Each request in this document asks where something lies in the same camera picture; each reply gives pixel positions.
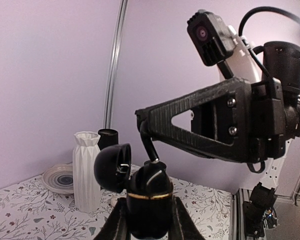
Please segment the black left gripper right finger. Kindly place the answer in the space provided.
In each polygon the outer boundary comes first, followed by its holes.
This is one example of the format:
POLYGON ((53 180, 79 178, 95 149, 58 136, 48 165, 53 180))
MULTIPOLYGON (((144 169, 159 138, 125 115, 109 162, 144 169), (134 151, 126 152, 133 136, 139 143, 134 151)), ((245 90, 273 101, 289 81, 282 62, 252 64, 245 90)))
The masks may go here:
POLYGON ((172 222, 168 230, 167 239, 205 240, 178 196, 173 196, 172 198, 172 222))

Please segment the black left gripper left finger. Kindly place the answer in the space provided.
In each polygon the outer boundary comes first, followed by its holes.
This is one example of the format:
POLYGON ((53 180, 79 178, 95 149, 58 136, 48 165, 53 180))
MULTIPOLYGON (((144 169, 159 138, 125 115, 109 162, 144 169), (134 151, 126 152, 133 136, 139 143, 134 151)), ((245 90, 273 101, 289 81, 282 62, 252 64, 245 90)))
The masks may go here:
POLYGON ((120 197, 94 240, 129 240, 127 200, 120 197))

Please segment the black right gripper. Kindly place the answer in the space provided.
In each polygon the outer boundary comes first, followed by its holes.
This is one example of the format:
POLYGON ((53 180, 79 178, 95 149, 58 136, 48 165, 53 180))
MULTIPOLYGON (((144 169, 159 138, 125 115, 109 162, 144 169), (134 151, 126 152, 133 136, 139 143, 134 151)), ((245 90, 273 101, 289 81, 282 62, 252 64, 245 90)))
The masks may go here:
POLYGON ((281 82, 231 78, 135 111, 151 161, 161 141, 192 155, 259 163, 285 153, 286 114, 281 82))

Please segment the black glossy charging case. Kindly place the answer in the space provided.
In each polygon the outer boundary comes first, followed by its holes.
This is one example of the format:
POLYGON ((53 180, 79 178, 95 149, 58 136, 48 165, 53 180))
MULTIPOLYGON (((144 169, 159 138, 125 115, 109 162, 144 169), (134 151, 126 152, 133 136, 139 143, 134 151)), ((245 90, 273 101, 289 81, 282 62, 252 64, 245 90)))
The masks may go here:
POLYGON ((172 223, 173 183, 159 163, 147 163, 134 174, 131 167, 130 144, 111 145, 97 155, 94 176, 104 190, 126 191, 130 239, 160 239, 172 223))

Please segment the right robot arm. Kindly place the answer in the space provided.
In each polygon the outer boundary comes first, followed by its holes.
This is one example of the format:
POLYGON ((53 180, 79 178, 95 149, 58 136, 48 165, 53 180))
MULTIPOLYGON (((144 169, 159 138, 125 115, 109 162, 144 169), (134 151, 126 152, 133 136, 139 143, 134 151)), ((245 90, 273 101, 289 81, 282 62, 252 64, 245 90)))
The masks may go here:
POLYGON ((263 55, 262 77, 249 60, 235 71, 227 63, 237 47, 228 26, 200 22, 187 31, 203 63, 217 65, 224 79, 135 112, 149 158, 159 160, 153 141, 198 157, 248 165, 283 157, 286 142, 300 136, 300 77, 279 76, 273 52, 263 55))

